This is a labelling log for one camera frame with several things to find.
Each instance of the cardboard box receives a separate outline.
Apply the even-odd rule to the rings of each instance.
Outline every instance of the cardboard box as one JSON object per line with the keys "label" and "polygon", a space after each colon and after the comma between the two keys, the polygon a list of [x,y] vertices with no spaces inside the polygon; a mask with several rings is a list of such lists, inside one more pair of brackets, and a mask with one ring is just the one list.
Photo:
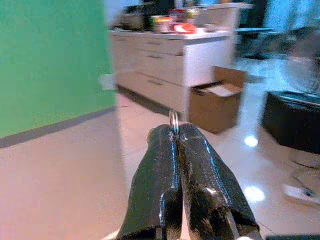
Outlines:
{"label": "cardboard box", "polygon": [[214,134],[238,123],[246,72],[214,67],[216,82],[191,89],[189,121]]}

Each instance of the shiny floor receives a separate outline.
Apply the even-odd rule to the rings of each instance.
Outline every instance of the shiny floor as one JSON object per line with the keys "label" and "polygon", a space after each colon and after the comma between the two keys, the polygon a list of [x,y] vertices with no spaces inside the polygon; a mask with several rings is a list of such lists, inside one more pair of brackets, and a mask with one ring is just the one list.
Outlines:
{"label": "shiny floor", "polygon": [[[219,135],[201,129],[237,177],[264,238],[320,233],[320,208],[284,199],[282,183],[297,168],[289,161],[290,149],[278,145],[260,126],[266,91],[292,90],[283,77],[286,76],[284,63],[281,59],[239,59],[234,67],[248,71],[251,76],[245,84],[238,126]],[[169,124],[166,115],[151,111],[148,103],[136,103],[133,96],[117,96],[122,154],[129,186],[147,150],[149,131]],[[181,238],[190,239],[185,215]]]}

